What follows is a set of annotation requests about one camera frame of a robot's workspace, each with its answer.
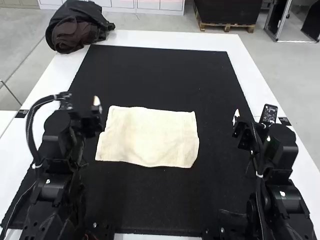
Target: white towel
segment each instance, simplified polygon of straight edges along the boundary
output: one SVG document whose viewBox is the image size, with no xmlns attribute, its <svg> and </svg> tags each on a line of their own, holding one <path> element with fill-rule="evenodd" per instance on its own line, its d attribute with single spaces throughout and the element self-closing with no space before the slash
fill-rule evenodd
<svg viewBox="0 0 320 240">
<path fill-rule="evenodd" d="M 95 159 L 191 168 L 198 156 L 195 112 L 111 106 Z"/>
</svg>

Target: clothing pile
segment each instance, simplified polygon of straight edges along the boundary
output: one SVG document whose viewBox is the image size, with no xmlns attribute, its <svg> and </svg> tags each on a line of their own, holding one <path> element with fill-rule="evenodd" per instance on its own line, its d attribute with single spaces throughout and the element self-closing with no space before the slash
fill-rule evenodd
<svg viewBox="0 0 320 240">
<path fill-rule="evenodd" d="M 51 18 L 45 39 L 51 49 L 69 54 L 106 40 L 107 32 L 115 28 L 93 1 L 67 0 Z"/>
</svg>

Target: white table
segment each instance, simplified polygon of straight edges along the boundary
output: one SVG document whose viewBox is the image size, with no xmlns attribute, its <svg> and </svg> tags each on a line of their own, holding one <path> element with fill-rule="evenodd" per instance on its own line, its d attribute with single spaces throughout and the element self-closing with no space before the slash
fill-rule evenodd
<svg viewBox="0 0 320 240">
<path fill-rule="evenodd" d="M 265 103 L 278 106 L 278 116 L 286 117 L 277 99 L 273 95 L 257 66 L 236 34 L 208 34 L 184 32 L 130 31 L 116 30 L 110 33 L 100 45 L 129 46 L 157 49 L 181 49 L 199 51 L 226 51 L 232 63 L 242 91 L 251 109 L 252 115 L 259 120 Z M 67 91 L 71 85 L 89 47 L 86 46 L 72 54 L 57 54 L 49 64 L 40 80 L 22 105 L 29 109 L 31 105 L 47 95 Z M 59 107 L 58 102 L 43 106 L 35 115 L 33 123 L 34 140 L 40 146 L 44 133 L 45 120 Z M 0 219 L 5 215 L 14 198 L 23 177 L 32 161 L 25 135 L 26 119 L 15 118 L 0 139 Z M 299 153 L 293 165 L 291 179 L 300 190 L 308 209 L 317 236 L 320 236 L 320 172 L 297 135 Z M 19 239 L 20 230 L 11 231 L 11 240 Z M 154 235 L 116 234 L 117 240 L 159 238 Z M 168 236 L 166 239 L 177 239 Z"/>
<path fill-rule="evenodd" d="M 16 114 L 17 111 L 0 110 L 0 138 Z"/>
</svg>

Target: concrete floor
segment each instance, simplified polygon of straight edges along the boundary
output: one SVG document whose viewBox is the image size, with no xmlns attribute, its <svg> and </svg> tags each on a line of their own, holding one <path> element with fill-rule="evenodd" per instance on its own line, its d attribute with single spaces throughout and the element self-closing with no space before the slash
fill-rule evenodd
<svg viewBox="0 0 320 240">
<path fill-rule="evenodd" d="M 7 8 L 5 11 L 12 15 L 20 14 L 17 9 Z M 43 11 L 43 14 L 46 15 L 46 19 L 50 19 L 53 12 Z M 200 32 L 191 2 L 186 3 L 184 16 L 117 12 L 105 12 L 104 16 L 114 22 L 117 29 Z M 291 18 L 286 21 L 283 34 L 280 37 L 281 40 L 306 40 L 306 37 L 299 31 L 300 23 L 297 19 L 291 15 Z M 320 104 L 318 69 L 320 66 L 320 43 L 274 43 L 263 30 L 265 20 L 266 14 L 260 14 L 254 34 L 249 34 L 241 28 L 231 29 L 230 34 L 239 34 L 320 169 L 320 151 L 317 149 L 320 143 L 320 128 L 318 128 L 320 113 L 317 111 Z M 223 33 L 223 29 L 219 27 L 206 29 L 203 34 L 206 33 Z M 17 41 L 9 43 L 11 48 L 20 44 Z M 33 44 L 29 44 L 30 50 L 35 46 Z M 55 52 L 46 45 L 43 39 L 8 80 L 7 84 L 21 102 L 26 99 L 54 55 Z M 19 109 L 19 104 L 4 88 L 0 89 L 0 110 L 12 109 Z"/>
</svg>

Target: rubber mat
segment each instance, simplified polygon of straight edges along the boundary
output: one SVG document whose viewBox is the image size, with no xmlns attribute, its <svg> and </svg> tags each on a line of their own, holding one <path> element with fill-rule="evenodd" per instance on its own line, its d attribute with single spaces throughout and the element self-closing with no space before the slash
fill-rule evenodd
<svg viewBox="0 0 320 240">
<path fill-rule="evenodd" d="M 237 148 L 232 119 L 237 108 L 253 117 L 226 52 L 92 45 L 69 90 L 80 95 L 74 99 L 80 106 L 99 96 L 103 123 L 111 105 L 195 111 L 200 141 L 195 163 L 185 169 L 95 161 L 98 138 L 88 139 L 82 179 L 89 224 L 200 236 L 207 227 L 218 230 L 218 209 L 245 212 L 255 183 L 245 177 L 249 153 Z M 32 181 L 29 170 L 13 203 Z M 13 226 L 23 226 L 27 207 Z"/>
</svg>

